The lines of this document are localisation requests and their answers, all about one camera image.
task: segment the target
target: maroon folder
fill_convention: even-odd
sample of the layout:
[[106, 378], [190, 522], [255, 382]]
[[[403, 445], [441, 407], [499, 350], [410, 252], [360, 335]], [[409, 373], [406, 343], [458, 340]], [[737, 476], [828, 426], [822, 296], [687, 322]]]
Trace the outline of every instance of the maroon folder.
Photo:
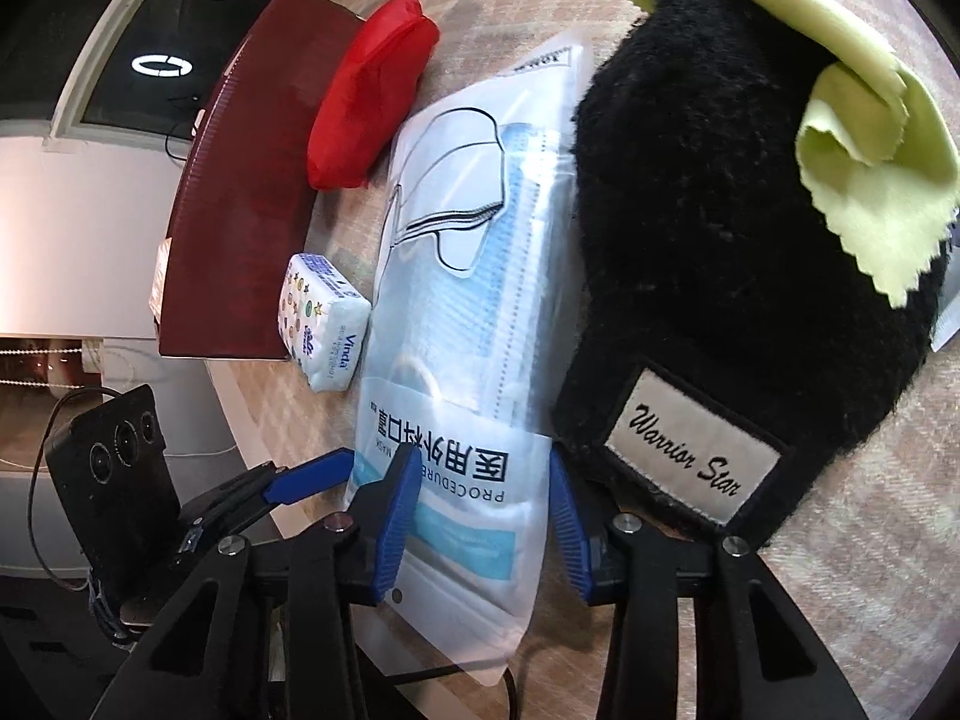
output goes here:
[[306, 145], [362, 23], [329, 0], [272, 0], [224, 69], [167, 227], [161, 355], [286, 356], [280, 287], [316, 197]]

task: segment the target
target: tissue pack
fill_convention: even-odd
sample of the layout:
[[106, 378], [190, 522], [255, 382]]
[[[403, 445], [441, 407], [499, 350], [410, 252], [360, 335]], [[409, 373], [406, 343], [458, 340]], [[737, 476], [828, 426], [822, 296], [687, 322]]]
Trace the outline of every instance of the tissue pack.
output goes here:
[[295, 254], [280, 292], [277, 325], [314, 392], [347, 389], [360, 358], [370, 302], [325, 257]]

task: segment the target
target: beige tablecloth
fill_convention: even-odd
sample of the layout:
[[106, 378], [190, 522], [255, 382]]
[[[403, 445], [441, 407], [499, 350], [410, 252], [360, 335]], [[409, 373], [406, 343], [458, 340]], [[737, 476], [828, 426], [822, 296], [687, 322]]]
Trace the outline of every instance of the beige tablecloth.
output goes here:
[[[384, 0], [339, 0], [366, 16]], [[837, 0], [887, 36], [928, 84], [954, 137], [960, 81], [906, 0]], [[637, 10], [625, 0], [422, 0], [440, 45], [417, 108], [498, 70], [570, 25], [584, 25], [598, 59]], [[370, 189], [326, 194], [307, 243], [365, 295], [384, 208], [385, 164]], [[279, 464], [353, 444], [356, 386], [312, 394], [288, 362], [232, 362], [253, 423]], [[837, 461], [764, 556], [827, 642], [874, 720], [907, 718], [960, 640], [960, 343], [932, 357], [899, 410], [853, 456]], [[690, 698], [692, 633], [683, 626], [683, 707]], [[608, 610], [588, 610], [565, 586], [548, 551], [531, 630], [517, 654], [523, 717], [593, 717], [610, 630]], [[467, 678], [451, 689], [481, 717], [505, 716], [500, 691]]]

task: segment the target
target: surgical mask package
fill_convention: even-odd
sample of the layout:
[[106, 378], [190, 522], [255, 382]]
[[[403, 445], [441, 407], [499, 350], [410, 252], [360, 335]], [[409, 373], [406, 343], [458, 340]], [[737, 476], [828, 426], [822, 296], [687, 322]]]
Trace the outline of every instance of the surgical mask package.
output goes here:
[[576, 346], [573, 111], [589, 39], [558, 35], [411, 117], [394, 144], [347, 498], [424, 455], [390, 603], [499, 679], [533, 610], [549, 410]]

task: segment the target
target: camera lens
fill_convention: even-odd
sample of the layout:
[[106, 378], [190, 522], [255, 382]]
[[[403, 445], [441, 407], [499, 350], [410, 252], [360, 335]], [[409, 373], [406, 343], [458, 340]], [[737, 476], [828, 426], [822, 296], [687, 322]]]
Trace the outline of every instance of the camera lens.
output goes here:
[[144, 412], [140, 418], [140, 432], [143, 434], [143, 440], [147, 443], [153, 443], [157, 437], [157, 423], [154, 415], [150, 412]]
[[113, 462], [107, 447], [102, 443], [95, 443], [90, 449], [90, 473], [101, 485], [105, 485], [113, 471]]
[[117, 445], [117, 454], [124, 466], [132, 466], [136, 460], [136, 430], [129, 422], [122, 422], [117, 425], [117, 432], [114, 436]]

